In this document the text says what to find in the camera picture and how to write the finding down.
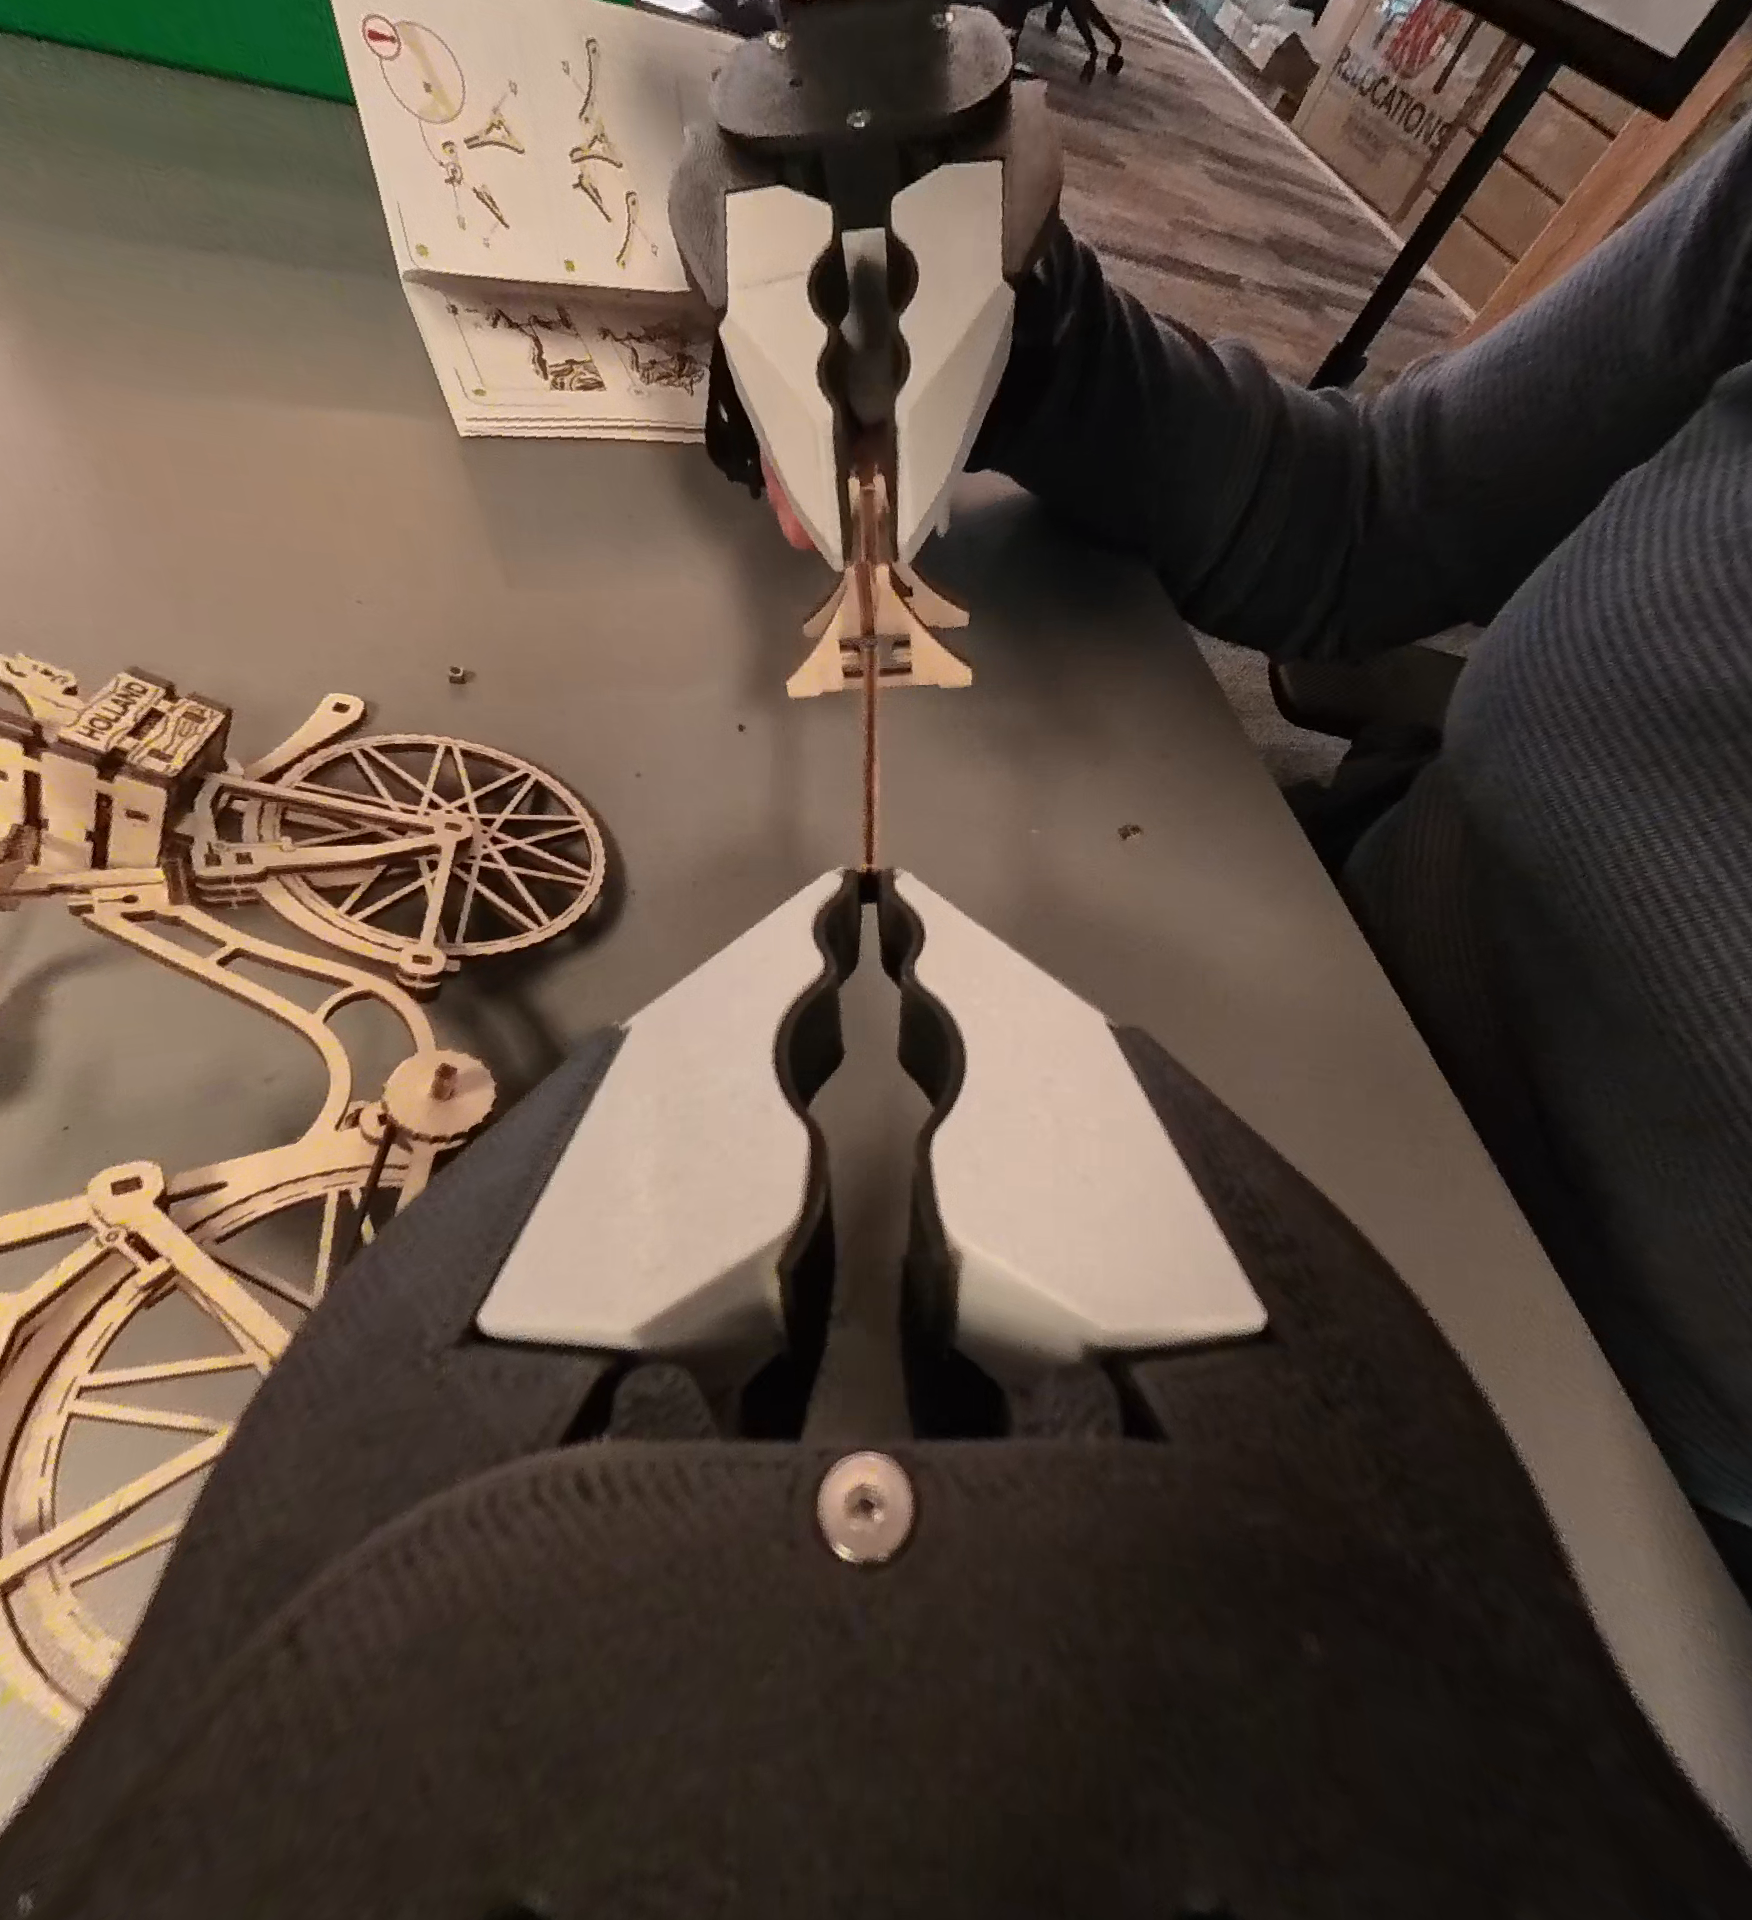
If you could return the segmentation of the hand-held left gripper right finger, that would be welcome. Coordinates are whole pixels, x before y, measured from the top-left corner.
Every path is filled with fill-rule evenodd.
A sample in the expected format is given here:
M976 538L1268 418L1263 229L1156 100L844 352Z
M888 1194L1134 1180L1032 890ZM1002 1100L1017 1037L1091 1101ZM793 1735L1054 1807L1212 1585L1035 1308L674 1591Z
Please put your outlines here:
M1268 1312L1110 1016L919 877L875 887L912 1146L915 1429L1159 1429L1135 1368Z

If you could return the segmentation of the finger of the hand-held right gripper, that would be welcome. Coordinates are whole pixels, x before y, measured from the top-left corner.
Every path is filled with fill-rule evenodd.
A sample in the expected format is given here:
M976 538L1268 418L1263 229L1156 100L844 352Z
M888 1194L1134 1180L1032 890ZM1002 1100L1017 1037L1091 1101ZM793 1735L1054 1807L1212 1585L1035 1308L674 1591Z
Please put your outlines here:
M720 346L762 476L808 548L841 571L847 459L830 367L839 321L827 293L841 229L825 200L787 185L731 190L723 217Z
M879 291L888 558L913 560L949 519L1008 359L1002 160L952 161L894 196Z

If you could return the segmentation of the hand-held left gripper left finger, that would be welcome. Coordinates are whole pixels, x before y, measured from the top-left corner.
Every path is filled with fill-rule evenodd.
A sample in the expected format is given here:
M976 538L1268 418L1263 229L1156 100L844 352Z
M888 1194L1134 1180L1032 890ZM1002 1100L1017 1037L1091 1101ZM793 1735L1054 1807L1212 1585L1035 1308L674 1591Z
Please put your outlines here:
M837 1289L812 1109L864 907L858 871L827 869L619 1028L481 1335L672 1363L742 1429L807 1425Z

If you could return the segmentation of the wooden kickstand assembly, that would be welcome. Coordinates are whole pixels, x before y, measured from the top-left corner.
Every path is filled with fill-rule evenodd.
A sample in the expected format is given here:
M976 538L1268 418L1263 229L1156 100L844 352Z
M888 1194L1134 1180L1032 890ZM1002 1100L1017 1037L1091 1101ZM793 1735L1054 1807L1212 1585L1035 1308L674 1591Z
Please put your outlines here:
M815 701L866 686L971 689L974 670L946 640L968 625L968 612L900 558L883 475L859 470L845 502L841 582L802 625L810 649L789 679L789 697Z

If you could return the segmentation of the thin wooden strip part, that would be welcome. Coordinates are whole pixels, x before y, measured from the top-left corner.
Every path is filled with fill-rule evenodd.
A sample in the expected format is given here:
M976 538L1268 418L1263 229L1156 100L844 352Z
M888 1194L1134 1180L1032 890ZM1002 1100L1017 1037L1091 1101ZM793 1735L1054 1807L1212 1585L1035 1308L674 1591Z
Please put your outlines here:
M879 636L877 565L883 560L885 527L883 481L874 454L855 467L854 537L855 555L849 573L855 608L854 637L862 689L862 836L859 871L879 869Z

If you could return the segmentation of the person's right forearm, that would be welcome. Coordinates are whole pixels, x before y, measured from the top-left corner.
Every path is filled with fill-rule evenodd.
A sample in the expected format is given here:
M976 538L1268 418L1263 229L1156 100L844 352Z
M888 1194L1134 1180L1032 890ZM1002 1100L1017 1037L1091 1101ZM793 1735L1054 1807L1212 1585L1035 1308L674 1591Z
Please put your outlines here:
M1360 660L1486 625L1752 365L1752 113L1569 274L1384 391L1303 390L1120 288L1067 224L976 453L1194 629Z

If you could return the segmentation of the wooden bicycle model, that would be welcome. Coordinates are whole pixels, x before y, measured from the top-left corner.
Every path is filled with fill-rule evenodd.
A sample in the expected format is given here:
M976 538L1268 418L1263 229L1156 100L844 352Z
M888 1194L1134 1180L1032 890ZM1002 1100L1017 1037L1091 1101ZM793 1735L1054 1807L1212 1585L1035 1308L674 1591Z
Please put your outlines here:
M354 694L244 762L230 707L140 668L0 654L0 689L0 913L54 905L321 1075L284 1145L0 1212L0 1676L74 1727L295 1332L495 1116L427 998L589 925L610 848L540 764Z

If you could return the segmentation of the black office chair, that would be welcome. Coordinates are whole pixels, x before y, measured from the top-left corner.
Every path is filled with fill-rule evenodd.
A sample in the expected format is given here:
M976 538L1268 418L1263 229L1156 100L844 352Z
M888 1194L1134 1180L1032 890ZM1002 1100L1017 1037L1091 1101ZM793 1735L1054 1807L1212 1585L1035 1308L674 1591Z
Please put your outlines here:
M1091 85L1099 75L1110 80L1126 72L1126 43L1116 24L1098 2L1042 2L1042 31L1051 37L1061 32L1067 20L1081 37L1085 61L1081 62L1081 85Z

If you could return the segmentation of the paper instruction booklet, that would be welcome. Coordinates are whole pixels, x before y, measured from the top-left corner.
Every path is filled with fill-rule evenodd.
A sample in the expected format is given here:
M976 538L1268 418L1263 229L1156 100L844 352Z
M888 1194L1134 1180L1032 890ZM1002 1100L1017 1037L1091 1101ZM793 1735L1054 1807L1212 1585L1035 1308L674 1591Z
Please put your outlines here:
M696 444L714 327L672 169L703 4L334 2L401 291L464 439Z

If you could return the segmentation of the printed cardboard box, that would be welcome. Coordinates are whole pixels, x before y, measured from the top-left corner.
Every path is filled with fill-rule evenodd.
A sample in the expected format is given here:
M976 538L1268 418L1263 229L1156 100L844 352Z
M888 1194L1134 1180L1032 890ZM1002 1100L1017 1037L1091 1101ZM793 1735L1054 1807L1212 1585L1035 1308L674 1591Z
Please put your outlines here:
M1346 187L1401 230L1494 50L1483 20L1447 2L1332 4L1318 73L1294 131Z

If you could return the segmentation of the black framed sign stand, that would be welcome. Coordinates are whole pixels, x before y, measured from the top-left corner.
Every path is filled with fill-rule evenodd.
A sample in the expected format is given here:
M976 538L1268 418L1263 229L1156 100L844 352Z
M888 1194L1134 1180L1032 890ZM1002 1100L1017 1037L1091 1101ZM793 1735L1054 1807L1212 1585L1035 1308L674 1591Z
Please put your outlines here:
M1416 279L1431 265L1465 207L1486 182L1520 124L1561 73L1608 90L1633 110L1671 117L1746 24L1752 4L1465 2L1494 35L1476 88L1439 160L1417 223L1357 319L1323 358L1313 388L1350 388Z

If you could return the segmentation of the person's torso in grey sweater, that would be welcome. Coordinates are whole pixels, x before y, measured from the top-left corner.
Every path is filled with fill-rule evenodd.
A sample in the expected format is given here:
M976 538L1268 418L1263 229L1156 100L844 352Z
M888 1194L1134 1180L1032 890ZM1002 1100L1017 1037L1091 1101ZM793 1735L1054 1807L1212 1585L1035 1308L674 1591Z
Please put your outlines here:
M1752 1527L1752 419L1625 472L1476 641L1409 833L1460 864L1483 1015L1424 1013L1690 1495Z

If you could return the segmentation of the wooden crate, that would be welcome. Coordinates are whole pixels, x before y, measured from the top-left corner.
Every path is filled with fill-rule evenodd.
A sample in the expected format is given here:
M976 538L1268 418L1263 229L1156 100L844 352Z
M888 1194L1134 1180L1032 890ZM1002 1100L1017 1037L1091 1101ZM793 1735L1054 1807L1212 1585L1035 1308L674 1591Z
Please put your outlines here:
M1468 346L1538 297L1697 161L1752 107L1752 17L1671 115L1633 110L1576 73L1561 73L1513 136L1450 235L1444 273L1465 252L1489 269L1465 288Z

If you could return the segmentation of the green plastic crate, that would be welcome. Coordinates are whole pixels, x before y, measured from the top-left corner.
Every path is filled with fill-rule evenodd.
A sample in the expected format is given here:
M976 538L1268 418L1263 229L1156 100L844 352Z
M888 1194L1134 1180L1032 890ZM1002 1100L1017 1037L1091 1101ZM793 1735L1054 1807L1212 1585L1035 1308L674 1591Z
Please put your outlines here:
M350 105L327 2L0 2L0 32Z

